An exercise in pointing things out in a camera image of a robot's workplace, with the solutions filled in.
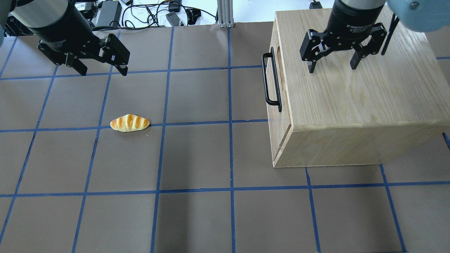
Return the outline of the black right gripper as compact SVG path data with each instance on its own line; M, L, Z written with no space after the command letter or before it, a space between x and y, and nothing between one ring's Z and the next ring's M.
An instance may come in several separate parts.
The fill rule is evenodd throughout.
M383 23L376 22L379 15L379 0L334 1L325 30L308 30L300 47L309 73L314 72L324 53L355 50L350 61L353 70L366 56L378 54L387 35Z

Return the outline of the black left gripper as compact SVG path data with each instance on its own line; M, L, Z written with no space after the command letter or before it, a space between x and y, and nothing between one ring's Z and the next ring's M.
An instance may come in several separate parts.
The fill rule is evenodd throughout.
M98 38L82 15L63 15L39 27L38 37L38 49L55 65L66 64L86 76L88 67L79 58L95 59L114 66L122 76L128 74L130 51L115 34Z

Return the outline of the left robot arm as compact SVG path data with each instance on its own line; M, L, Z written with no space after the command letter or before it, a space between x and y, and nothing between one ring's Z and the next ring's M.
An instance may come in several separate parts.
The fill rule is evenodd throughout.
M55 65L87 74L82 59L93 59L128 73L130 51L114 34L100 39L71 0L2 0L1 30L11 14L36 35L38 49Z

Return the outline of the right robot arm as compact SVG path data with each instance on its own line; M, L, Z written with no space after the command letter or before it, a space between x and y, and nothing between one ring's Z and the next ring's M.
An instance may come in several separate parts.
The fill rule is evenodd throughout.
M332 52L354 50L355 70L369 55L384 55L398 24L414 32L434 32L450 24L448 0L336 0L323 32L308 30L300 47L313 73Z

